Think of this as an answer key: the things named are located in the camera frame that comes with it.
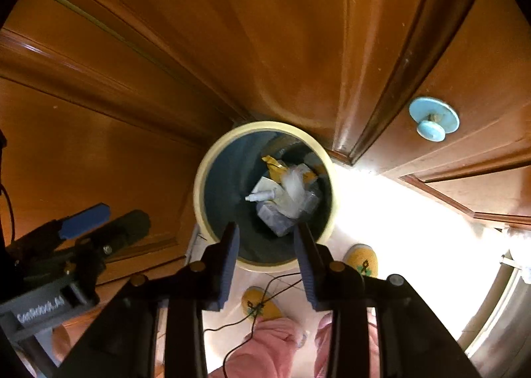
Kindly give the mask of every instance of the trash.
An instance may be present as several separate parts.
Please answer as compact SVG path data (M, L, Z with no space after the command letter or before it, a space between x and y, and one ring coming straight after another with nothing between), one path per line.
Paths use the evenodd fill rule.
M279 212L273 201L257 203L257 215L278 237L288 234L297 223Z
M245 197L245 201L267 201L274 199L274 190L251 193Z
M257 184L254 185L254 188L251 191L251 195L264 191L273 191L274 197L272 198L279 197L284 194L284 189L282 188L282 186L280 186L277 182L262 176L260 177L260 180L258 180ZM248 199L248 197L250 197L251 195L248 195L247 197L245 197L245 199L247 201L267 201L268 199L272 199Z
M304 164L317 174L317 176L326 176L327 169L325 168L323 161L314 152L308 153L304 156Z
M321 190L317 183L314 183L314 186L306 191L304 201L301 205L302 211L306 213L306 216L311 216L311 214L315 212L315 209L317 209L317 206L321 202L321 196Z
M287 167L272 156L262 160L271 179L260 177L245 200L256 201L258 217L278 237L283 237L317 209L322 197L318 176L306 164Z
M304 184L312 184L317 180L317 175L306 164L298 164L297 170L302 174Z
M288 167L281 164L272 156L264 156L262 160L267 164L267 169L269 170L269 176L271 179L280 184L282 175L288 171Z
M282 187L285 194L275 201L278 211L291 219L297 219L301 215L305 198L302 173L296 167L288 168L282 176Z

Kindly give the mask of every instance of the yellow slipper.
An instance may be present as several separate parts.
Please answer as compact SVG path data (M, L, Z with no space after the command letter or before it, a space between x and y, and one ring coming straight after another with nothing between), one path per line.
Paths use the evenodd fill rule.
M367 244L355 244L343 258L343 262L358 270L363 276L378 277L378 258Z
M265 293L264 289L259 287L250 287L242 295L242 311L245 315L249 315L249 319L253 320L254 316L257 315L261 317L264 321L276 320L277 318L283 318L284 314L274 302L274 300L269 300L262 307L257 308L262 298L267 300L271 297L269 293Z

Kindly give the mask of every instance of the blue handle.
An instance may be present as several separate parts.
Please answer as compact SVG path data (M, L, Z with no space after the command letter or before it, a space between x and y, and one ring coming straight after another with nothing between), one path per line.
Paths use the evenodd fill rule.
M418 134L431 142L441 142L446 134L459 128L459 116L455 109L429 96L421 96L411 102L410 115L417 122Z
M63 219L63 226L59 230L59 237L63 240L75 239L103 225L110 218L111 208L103 203L96 204L93 207Z

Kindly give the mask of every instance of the pink pants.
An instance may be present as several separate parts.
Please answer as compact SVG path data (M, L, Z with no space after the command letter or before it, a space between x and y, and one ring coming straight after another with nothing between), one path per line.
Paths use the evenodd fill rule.
M376 318L367 314L369 350L370 350L370 376L380 376L380 359L378 350L378 330ZM254 336L243 347L238 348L225 364L228 378L289 378L291 364L297 350L301 329L299 325L289 318L262 321L257 319L254 327ZM327 314L319 323L315 335L317 358L315 359L315 378L325 378L328 367L328 352L332 336L332 314ZM216 369L209 378L224 378L222 368Z

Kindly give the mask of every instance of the wooden cabinet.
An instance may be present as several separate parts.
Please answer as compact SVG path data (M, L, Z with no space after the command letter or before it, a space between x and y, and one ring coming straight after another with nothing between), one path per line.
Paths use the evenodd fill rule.
M531 224L531 27L516 2L475 0L417 96L449 103L459 129L424 140L406 105L356 166L478 219Z
M252 120L470 217L531 225L531 28L514 0L19 0L0 76L18 235L99 201L151 215L102 284L182 256L201 157ZM417 96L460 128L421 138Z

